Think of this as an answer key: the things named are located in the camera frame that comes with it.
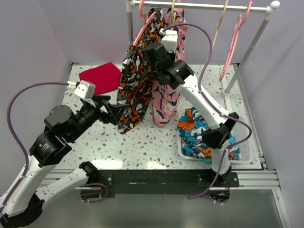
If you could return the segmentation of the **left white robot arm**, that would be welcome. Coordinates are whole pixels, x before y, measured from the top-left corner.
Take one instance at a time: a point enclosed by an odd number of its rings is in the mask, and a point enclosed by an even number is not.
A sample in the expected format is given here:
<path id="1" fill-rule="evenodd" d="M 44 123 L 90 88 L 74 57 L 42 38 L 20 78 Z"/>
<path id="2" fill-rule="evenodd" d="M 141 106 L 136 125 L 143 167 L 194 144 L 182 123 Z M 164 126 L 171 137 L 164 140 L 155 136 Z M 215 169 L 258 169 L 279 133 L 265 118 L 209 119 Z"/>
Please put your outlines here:
<path id="1" fill-rule="evenodd" d="M 29 150 L 29 163 L 0 198 L 3 204 L 0 223 L 3 227 L 26 227 L 56 198 L 73 188 L 97 184 L 99 170 L 91 162 L 85 161 L 66 177 L 40 187 L 44 178 L 72 150 L 70 143 L 75 143 L 96 121 L 118 124 L 127 105 L 111 104 L 109 100 L 108 95 L 98 95 L 89 102 L 84 101 L 76 112 L 67 105 L 58 105 L 50 111 L 44 120 L 44 132 Z"/>

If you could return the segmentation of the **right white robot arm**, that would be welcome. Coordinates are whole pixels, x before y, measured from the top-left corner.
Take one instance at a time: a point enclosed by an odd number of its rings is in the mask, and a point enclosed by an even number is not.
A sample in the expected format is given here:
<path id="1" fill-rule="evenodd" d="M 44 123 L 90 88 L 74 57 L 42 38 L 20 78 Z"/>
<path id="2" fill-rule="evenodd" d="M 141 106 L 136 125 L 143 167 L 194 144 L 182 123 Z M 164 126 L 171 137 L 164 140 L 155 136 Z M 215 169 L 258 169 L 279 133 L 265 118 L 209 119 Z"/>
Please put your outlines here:
<path id="1" fill-rule="evenodd" d="M 173 61 L 163 44 L 147 45 L 143 53 L 157 80 L 185 97 L 207 122 L 209 129 L 202 140 L 211 151 L 211 168 L 214 171 L 211 180 L 214 185 L 223 186 L 231 172 L 228 146 L 238 114 L 229 113 L 208 92 L 200 89 L 191 67 L 182 60 Z"/>

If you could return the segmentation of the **pink navy patterned shorts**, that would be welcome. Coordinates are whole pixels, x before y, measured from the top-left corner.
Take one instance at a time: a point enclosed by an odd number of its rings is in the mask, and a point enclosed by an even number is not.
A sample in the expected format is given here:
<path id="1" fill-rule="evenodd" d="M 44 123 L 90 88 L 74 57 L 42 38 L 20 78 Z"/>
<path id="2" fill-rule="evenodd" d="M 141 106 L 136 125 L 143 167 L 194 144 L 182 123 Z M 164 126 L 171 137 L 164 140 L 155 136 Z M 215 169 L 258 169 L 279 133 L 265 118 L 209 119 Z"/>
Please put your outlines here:
<path id="1" fill-rule="evenodd" d="M 185 60 L 185 45 L 186 34 L 188 27 L 184 25 L 185 11 L 182 8 L 175 8 L 176 18 L 175 24 L 183 24 L 174 27 L 173 29 L 178 33 L 177 51 L 175 60 Z M 171 8 L 167 10 L 165 25 L 171 26 Z M 152 119 L 157 127 L 163 128 L 176 115 L 177 106 L 180 94 L 173 90 L 168 85 L 161 85 L 158 81 L 154 81 L 152 85 Z"/>

